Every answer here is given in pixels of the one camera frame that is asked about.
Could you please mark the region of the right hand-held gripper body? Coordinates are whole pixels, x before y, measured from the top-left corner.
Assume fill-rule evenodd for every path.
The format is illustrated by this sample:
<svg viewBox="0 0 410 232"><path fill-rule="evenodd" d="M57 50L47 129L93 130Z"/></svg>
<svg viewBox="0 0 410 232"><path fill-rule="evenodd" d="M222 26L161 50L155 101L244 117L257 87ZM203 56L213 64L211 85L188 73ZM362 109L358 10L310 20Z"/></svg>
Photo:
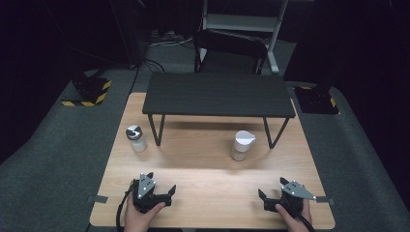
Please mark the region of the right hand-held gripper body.
<svg viewBox="0 0 410 232"><path fill-rule="evenodd" d="M303 200L315 200L316 196L296 181L281 186L280 199L268 198L264 203L264 210L277 212L276 205L281 205L289 215L298 215L303 210Z"/></svg>

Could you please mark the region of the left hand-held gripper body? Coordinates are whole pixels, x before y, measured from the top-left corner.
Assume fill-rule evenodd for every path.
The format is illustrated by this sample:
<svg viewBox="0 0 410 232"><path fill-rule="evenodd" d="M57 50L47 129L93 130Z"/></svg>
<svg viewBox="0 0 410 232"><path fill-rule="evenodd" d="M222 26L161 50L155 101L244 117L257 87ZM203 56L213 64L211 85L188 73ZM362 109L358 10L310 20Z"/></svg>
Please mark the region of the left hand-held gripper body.
<svg viewBox="0 0 410 232"><path fill-rule="evenodd" d="M156 182L141 173L138 180L132 184L133 205L140 213L147 213L157 204L164 203L165 206L172 204L172 196L168 193L154 194Z"/></svg>

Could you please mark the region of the glass shaker with silver lid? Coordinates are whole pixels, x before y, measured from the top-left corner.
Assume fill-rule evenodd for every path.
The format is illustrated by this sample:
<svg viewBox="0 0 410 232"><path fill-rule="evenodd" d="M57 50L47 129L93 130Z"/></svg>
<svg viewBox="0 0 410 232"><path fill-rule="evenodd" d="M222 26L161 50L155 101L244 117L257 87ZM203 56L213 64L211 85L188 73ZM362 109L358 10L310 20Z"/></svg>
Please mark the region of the glass shaker with silver lid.
<svg viewBox="0 0 410 232"><path fill-rule="evenodd" d="M147 149L147 143L143 135L142 128L140 126L138 125L129 126L126 129L126 136L132 145L132 149L135 152L141 153Z"/></svg>

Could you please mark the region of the glass jar with white lid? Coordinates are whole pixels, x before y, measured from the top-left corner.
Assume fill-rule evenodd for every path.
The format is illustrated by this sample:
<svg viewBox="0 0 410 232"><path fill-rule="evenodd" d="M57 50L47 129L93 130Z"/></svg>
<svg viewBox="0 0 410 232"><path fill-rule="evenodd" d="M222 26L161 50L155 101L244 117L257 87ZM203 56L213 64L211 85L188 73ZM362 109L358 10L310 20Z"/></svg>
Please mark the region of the glass jar with white lid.
<svg viewBox="0 0 410 232"><path fill-rule="evenodd" d="M247 157L252 143L256 136L247 130L239 130L235 134L230 156L236 161L242 161Z"/></svg>

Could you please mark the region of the black shelf with metal legs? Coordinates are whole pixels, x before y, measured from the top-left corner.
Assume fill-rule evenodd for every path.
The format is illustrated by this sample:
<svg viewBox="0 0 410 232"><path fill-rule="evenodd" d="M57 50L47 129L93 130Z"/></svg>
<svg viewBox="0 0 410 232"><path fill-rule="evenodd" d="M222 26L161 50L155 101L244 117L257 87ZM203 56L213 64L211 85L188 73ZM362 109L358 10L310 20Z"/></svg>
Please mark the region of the black shelf with metal legs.
<svg viewBox="0 0 410 232"><path fill-rule="evenodd" d="M296 117L282 79L259 74L169 73L151 75L142 113L148 116L157 145L164 124L153 117L167 115L257 117L263 120Z"/></svg>

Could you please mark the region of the person's right hand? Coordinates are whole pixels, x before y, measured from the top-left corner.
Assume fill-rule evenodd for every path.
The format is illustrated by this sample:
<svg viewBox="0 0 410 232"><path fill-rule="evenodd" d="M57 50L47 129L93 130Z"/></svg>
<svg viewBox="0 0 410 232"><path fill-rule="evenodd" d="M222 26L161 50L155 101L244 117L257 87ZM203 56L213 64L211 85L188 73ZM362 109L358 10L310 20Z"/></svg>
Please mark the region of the person's right hand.
<svg viewBox="0 0 410 232"><path fill-rule="evenodd" d="M291 217L288 212L279 204L276 205L276 210L281 216L285 224L287 225L288 232L309 232L308 228L303 224L299 218ZM312 217L310 213L309 200L303 200L303 210L301 215L309 222L312 223Z"/></svg>

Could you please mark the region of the person's left hand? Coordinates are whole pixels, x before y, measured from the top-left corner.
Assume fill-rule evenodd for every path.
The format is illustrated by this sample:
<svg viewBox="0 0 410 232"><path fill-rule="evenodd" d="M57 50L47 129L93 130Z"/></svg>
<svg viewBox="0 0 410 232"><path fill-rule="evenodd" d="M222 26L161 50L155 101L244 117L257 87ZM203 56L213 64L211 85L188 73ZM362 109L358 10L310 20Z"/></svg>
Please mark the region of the person's left hand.
<svg viewBox="0 0 410 232"><path fill-rule="evenodd" d="M127 198L124 232L148 232L151 222L164 207L165 204L161 202L147 213L140 213L133 205L133 193L131 192Z"/></svg>

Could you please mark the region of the black base with yellow stripes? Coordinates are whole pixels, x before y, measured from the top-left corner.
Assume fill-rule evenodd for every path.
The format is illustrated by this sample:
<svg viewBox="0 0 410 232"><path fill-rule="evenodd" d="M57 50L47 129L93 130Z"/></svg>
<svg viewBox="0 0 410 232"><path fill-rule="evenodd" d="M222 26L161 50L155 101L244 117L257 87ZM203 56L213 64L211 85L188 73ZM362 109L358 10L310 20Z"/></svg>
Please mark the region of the black base with yellow stripes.
<svg viewBox="0 0 410 232"><path fill-rule="evenodd" d="M72 80L61 95L64 106L95 106L103 102L111 81L101 77L82 76Z"/></svg>
<svg viewBox="0 0 410 232"><path fill-rule="evenodd" d="M329 91L329 86L319 84L314 87L294 87L302 111L310 114L336 115L339 113L337 103Z"/></svg>

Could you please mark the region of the black chair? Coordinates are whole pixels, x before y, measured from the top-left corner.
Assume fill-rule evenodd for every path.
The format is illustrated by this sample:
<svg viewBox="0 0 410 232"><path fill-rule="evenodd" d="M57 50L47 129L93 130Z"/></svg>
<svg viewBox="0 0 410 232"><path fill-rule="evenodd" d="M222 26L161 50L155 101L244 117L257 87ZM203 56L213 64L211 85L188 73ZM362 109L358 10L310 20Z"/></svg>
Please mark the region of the black chair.
<svg viewBox="0 0 410 232"><path fill-rule="evenodd" d="M195 32L193 44L196 73L261 74L268 53L261 41L213 29Z"/></svg>

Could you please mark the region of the white metal stand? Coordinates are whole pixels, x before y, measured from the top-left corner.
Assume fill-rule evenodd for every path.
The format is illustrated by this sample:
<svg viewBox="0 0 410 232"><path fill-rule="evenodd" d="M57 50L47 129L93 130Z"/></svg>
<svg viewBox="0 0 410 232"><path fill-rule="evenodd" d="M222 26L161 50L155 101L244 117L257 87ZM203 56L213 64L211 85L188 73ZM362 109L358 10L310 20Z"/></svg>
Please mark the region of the white metal stand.
<svg viewBox="0 0 410 232"><path fill-rule="evenodd" d="M270 41L268 43L265 43L265 46L268 49L267 58L271 72L278 74L279 68L274 55L274 48L289 0L279 0L279 2L280 4L277 15L275 17L267 17L255 15L209 13L209 0L204 0L202 28L271 33L272 37Z"/></svg>

